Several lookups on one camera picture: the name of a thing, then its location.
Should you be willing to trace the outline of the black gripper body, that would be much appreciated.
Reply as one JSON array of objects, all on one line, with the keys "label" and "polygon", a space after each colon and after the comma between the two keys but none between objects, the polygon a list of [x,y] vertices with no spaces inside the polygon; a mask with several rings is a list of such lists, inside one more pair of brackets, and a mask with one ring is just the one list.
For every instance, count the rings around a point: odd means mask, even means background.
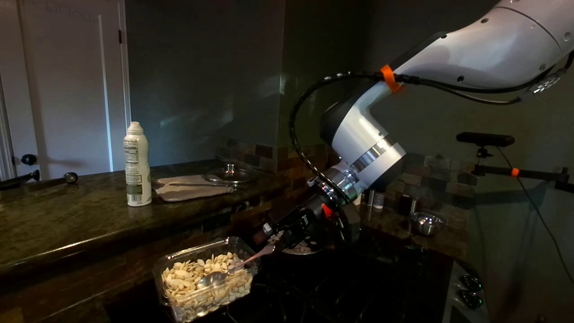
[{"label": "black gripper body", "polygon": [[310,200],[292,209],[274,211],[261,223],[265,240],[279,231],[283,234],[275,243],[277,250],[281,241],[293,243],[302,238],[318,241],[322,250],[336,249],[358,238],[358,216],[335,202]]}]

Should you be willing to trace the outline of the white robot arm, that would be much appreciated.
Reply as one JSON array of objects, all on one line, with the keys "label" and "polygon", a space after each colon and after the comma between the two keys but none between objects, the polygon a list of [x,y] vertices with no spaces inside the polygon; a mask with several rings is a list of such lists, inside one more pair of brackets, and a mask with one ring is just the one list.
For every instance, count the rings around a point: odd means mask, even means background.
[{"label": "white robot arm", "polygon": [[500,0],[476,21],[444,31],[367,76],[369,85],[329,105],[320,136],[338,153],[313,168],[299,202],[274,211],[261,232],[274,249],[322,232],[358,238],[353,200],[405,155],[371,116],[371,107],[405,83],[423,83],[475,100],[482,92],[534,89],[561,71],[574,49],[574,0]]}]

